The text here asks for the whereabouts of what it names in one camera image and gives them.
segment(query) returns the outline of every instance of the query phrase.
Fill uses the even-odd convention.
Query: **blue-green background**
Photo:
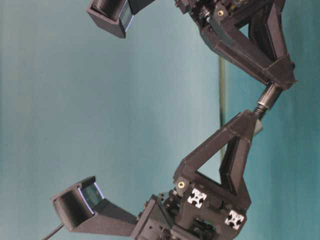
[[[126,40],[97,28],[88,4],[0,0],[0,239],[46,235],[60,223],[49,198],[91,175],[136,215],[219,128],[218,58],[173,0],[137,15]],[[320,238],[319,8],[287,1],[283,26],[300,82],[254,139],[245,173],[253,204],[240,240]],[[228,120],[253,109],[264,86],[229,64],[225,71]],[[52,239],[74,238],[119,239],[65,229]]]

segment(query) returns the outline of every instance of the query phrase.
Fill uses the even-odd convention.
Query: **bolt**
[[[183,189],[183,188],[185,187],[185,182],[180,181],[180,182],[178,183],[178,187],[179,187],[180,189]]]
[[[219,10],[219,11],[218,11],[218,16],[219,16],[219,17],[222,17],[224,14],[225,14],[224,11],[222,11],[222,10]]]

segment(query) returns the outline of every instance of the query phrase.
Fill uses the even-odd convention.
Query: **joint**
[[[266,114],[266,111],[271,110],[275,105],[282,91],[283,89],[277,84],[270,83],[258,99],[258,106],[255,108],[253,113],[255,113],[261,120]]]

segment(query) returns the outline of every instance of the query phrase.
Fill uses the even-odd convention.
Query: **cable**
[[[50,234],[48,234],[47,236],[45,236],[44,238],[42,238],[42,240],[47,240],[49,238],[51,238],[53,235],[55,235],[60,229],[62,229],[64,227],[64,225],[61,223],[55,230],[53,230]]]

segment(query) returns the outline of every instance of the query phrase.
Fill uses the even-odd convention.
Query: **black cable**
[[[42,240],[47,240],[49,238],[51,238],[53,235],[55,235],[60,229],[62,229],[64,227],[64,225],[61,223],[55,230],[53,230],[50,234],[48,234],[47,236],[45,236],[44,238],[42,238]]]

